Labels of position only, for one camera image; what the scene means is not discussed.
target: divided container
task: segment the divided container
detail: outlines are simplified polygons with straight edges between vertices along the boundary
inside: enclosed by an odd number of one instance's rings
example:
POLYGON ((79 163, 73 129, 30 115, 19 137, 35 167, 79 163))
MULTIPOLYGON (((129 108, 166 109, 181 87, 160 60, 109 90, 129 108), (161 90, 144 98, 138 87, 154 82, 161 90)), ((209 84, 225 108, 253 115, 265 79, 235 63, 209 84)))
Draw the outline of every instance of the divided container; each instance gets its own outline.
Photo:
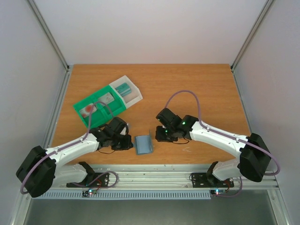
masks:
MULTIPOLYGON (((121 112, 125 111, 143 99, 140 90, 132 83, 132 81, 127 76, 122 76, 118 80, 110 83, 108 86, 96 91, 92 95, 73 105, 75 111, 86 127, 88 127, 90 115, 84 118, 80 111, 89 104, 99 101, 100 97, 103 98, 103 96, 107 95, 108 93, 109 96, 114 98, 112 102, 108 103, 108 106, 112 110, 114 116, 119 115, 121 112), (128 94, 122 97, 116 88, 120 87, 124 83, 127 84, 126 87, 129 86, 130 91, 127 91, 128 94)), ((97 103, 95 107, 96 111, 91 114, 92 120, 90 128, 101 126, 113 118, 106 106, 97 103)))

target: gray floor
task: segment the gray floor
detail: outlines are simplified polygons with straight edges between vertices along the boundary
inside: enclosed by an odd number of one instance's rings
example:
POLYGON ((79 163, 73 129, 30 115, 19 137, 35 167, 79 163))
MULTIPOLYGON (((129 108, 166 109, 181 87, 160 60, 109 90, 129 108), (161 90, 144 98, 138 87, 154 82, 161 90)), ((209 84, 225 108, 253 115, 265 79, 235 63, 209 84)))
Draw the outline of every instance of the gray floor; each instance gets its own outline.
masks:
POLYGON ((273 225, 267 191, 212 200, 31 201, 26 225, 273 225))

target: green box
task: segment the green box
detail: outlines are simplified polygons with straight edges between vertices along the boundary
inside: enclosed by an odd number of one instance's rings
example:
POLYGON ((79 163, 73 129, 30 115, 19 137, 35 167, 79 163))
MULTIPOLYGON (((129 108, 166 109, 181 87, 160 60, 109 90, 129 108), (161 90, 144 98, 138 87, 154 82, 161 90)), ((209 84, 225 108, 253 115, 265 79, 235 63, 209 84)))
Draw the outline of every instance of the green box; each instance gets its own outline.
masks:
MULTIPOLYGON (((115 89, 108 85, 73 105, 75 111, 77 112, 77 114, 79 115, 80 119, 83 121, 86 127, 88 127, 89 125, 90 116, 83 118, 79 111, 87 105, 97 102, 99 97, 107 93, 110 93, 114 98, 114 100, 108 104, 114 116, 117 116, 121 112, 126 110, 126 106, 123 100, 121 99, 120 95, 117 94, 115 89)), ((95 106, 97 110, 94 113, 90 114, 92 115, 90 128, 96 128, 100 125, 103 125, 113 118, 106 106, 102 106, 100 103, 97 103, 95 106)))

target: white panel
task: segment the white panel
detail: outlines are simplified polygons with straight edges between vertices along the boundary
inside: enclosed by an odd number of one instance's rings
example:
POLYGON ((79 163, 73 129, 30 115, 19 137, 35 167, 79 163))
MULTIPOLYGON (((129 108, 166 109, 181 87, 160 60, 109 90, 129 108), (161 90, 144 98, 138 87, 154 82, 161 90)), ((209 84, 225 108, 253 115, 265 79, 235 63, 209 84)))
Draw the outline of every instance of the white panel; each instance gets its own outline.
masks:
POLYGON ((231 64, 265 0, 36 2, 69 64, 231 64))
POLYGON ((281 163, 277 176, 294 224, 300 221, 300 1, 275 1, 236 69, 253 132, 281 163))
POLYGON ((0 2, 0 224, 20 188, 15 172, 42 143, 64 70, 25 0, 0 2))

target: table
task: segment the table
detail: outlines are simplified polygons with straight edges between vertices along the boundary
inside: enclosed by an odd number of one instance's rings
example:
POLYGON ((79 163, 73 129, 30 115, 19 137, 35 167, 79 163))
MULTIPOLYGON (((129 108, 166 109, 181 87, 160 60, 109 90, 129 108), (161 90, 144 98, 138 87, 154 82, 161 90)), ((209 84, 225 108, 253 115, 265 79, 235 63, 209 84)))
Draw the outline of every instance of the table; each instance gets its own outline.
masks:
MULTIPOLYGON (((129 123, 132 140, 134 136, 147 135, 151 130, 154 152, 138 156, 134 148, 110 155, 96 151, 75 159, 72 164, 80 161, 89 164, 209 164, 232 159, 230 154, 206 143, 191 141, 177 145, 154 139, 156 126, 161 125, 155 119, 156 115, 169 97, 179 90, 196 93, 204 122, 232 133, 249 135, 228 64, 74 65, 52 146, 69 142, 86 132, 73 104, 123 75, 140 89, 143 100, 118 116, 129 123)), ((186 114, 197 116, 196 101, 188 93, 177 95, 168 108, 182 118, 186 114)), ((112 150, 105 148, 101 151, 109 153, 112 150)))

